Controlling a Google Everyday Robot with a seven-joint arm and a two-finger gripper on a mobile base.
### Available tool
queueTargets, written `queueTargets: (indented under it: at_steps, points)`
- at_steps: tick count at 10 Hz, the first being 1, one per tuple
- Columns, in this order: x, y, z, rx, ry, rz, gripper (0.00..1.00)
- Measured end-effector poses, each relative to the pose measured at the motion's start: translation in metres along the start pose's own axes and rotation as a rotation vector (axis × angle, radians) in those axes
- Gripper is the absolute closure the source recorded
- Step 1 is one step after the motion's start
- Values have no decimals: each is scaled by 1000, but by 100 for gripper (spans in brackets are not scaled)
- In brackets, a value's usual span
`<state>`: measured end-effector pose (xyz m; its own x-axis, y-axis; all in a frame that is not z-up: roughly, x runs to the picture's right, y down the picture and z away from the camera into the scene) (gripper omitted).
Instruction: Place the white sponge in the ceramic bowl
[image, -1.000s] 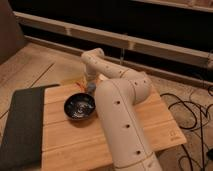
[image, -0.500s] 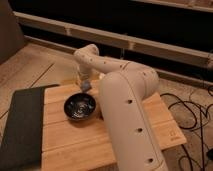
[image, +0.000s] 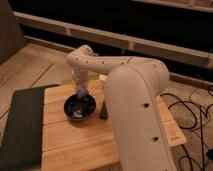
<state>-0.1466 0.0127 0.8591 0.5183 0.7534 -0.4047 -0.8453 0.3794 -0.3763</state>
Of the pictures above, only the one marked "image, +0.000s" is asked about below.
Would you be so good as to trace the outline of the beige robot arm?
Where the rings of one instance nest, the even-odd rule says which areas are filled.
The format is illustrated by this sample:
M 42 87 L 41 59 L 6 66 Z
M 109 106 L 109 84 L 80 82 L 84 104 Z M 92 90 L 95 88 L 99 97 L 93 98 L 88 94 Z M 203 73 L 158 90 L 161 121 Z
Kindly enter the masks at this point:
M 107 76 L 104 97 L 123 171 L 177 171 L 156 104 L 166 65 L 136 56 L 98 56 L 83 45 L 67 55 L 79 88 L 89 71 Z

